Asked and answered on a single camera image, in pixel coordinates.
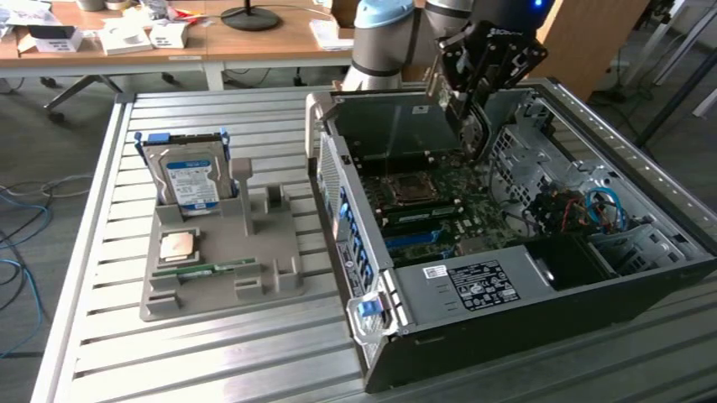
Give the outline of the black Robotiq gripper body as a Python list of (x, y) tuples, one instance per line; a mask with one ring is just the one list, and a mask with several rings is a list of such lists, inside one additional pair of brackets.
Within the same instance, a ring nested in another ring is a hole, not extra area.
[(472, 58), (477, 80), (496, 91), (505, 87), (506, 62), (512, 44), (537, 39), (546, 22), (553, 1), (476, 1), (470, 22), (477, 26), (472, 35)]

